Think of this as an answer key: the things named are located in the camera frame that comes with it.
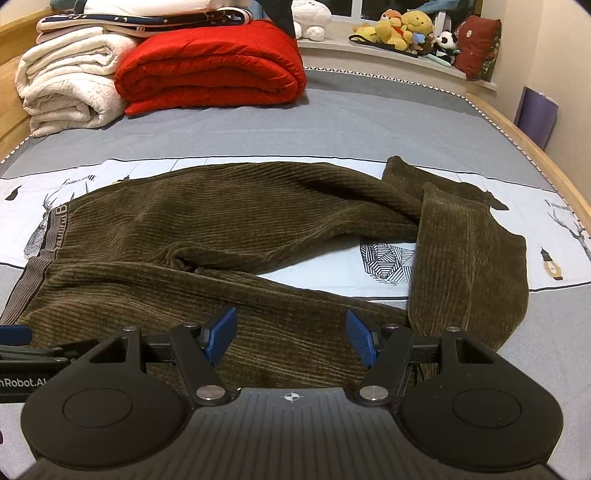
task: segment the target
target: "crosshair logo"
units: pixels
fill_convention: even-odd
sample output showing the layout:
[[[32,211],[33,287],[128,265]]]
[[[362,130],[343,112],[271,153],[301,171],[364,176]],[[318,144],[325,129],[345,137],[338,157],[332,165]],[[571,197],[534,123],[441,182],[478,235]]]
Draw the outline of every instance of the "crosshair logo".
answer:
[[[286,399],[288,402],[293,403],[304,397],[302,397],[300,394],[296,392],[289,392],[287,395],[283,395],[283,398]]]

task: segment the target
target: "white printed sheet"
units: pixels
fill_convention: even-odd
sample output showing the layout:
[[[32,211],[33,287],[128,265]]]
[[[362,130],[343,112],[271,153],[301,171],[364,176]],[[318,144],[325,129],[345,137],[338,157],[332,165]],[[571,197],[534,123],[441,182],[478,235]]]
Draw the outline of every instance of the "white printed sheet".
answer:
[[[38,253],[47,212],[116,181],[155,176],[187,167],[266,161],[329,162],[380,178],[385,164],[351,158],[209,157],[120,161],[0,179],[0,263],[24,267]],[[491,210],[507,230],[527,240],[530,290],[591,283],[591,242],[555,192],[486,179],[472,173],[425,168],[490,191],[509,210]],[[405,299],[414,244],[387,244],[353,237],[334,240],[293,265],[262,275],[299,288],[366,299]]]

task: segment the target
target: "purple folder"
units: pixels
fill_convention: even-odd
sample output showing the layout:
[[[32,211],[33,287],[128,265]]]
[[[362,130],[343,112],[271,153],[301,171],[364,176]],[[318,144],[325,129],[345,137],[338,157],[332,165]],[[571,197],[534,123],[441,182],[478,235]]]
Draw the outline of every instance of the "purple folder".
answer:
[[[548,144],[557,117],[555,101],[530,88],[523,88],[513,123],[542,150]]]

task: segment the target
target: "wall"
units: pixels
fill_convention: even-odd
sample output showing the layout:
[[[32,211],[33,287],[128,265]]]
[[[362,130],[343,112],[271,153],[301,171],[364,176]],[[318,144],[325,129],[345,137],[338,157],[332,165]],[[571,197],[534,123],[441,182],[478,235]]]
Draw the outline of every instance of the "wall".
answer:
[[[556,100],[546,153],[591,203],[591,53],[578,47],[591,15],[575,0],[484,0],[482,16],[500,18],[503,36],[492,76],[497,93],[475,93],[510,120],[524,85]],[[557,25],[564,25],[559,33]]]
[[[565,25],[556,41],[541,34],[527,86],[558,103],[546,153],[591,203],[591,51],[577,48],[591,15],[574,0],[544,0],[540,32]]]
[[[9,0],[0,8],[0,25],[49,7],[49,0]]]
[[[503,22],[501,48],[492,76],[497,94],[485,100],[509,120],[515,118],[523,86],[529,81],[542,11],[543,0],[485,0],[482,5],[483,17],[500,18]]]

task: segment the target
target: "plush toy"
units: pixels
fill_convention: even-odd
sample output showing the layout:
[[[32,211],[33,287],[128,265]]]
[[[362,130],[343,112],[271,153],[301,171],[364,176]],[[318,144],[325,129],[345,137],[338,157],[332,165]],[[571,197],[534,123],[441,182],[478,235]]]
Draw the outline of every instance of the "plush toy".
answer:
[[[316,0],[294,0],[291,4],[296,38],[323,41],[324,28],[332,20],[332,14],[325,4]]]
[[[457,37],[451,32],[441,32],[435,39],[434,47],[433,55],[451,66],[456,61],[456,55],[460,53],[457,48]]]
[[[388,21],[394,28],[402,27],[402,14],[396,10],[386,10],[380,20]]]
[[[422,33],[425,36],[433,33],[433,22],[427,14],[420,10],[406,12],[401,20],[403,26],[412,33]]]
[[[375,24],[375,31],[382,43],[393,45],[396,50],[408,50],[413,43],[413,33],[402,24],[402,15],[396,10],[386,10]]]
[[[372,27],[368,23],[353,27],[353,32],[372,43],[377,43],[379,41],[379,36],[375,31],[375,27]]]
[[[421,33],[415,33],[413,34],[413,36],[415,35],[423,35]],[[423,42],[419,42],[419,43],[415,43],[413,42],[413,44],[411,45],[411,50],[416,51],[417,55],[419,56],[425,56],[430,54],[433,51],[433,45],[435,43],[435,35],[430,33],[429,35],[427,35],[425,37],[425,40]]]

